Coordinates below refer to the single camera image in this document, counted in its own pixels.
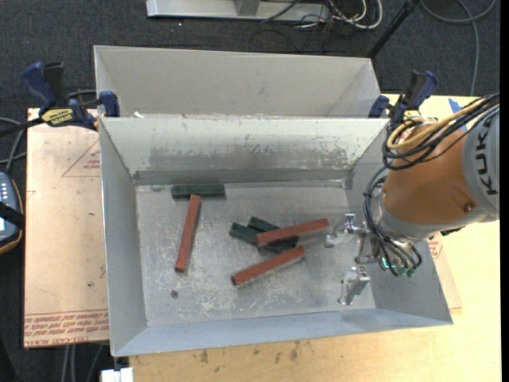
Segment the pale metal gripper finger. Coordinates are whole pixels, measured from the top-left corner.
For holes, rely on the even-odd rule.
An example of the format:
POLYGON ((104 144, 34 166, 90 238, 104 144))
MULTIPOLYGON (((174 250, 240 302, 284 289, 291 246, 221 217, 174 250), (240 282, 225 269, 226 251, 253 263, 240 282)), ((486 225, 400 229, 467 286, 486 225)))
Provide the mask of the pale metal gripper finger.
POLYGON ((370 281, 371 277, 365 267, 350 267, 341 280, 341 292, 338 303, 343 306, 349 306, 354 297, 360 295, 370 281))
POLYGON ((359 223, 356 214, 347 212, 344 214, 342 224, 338 224, 325 238, 324 246, 334 248, 347 242, 355 242, 359 247, 363 246, 368 235, 367 224, 363 220, 359 223))

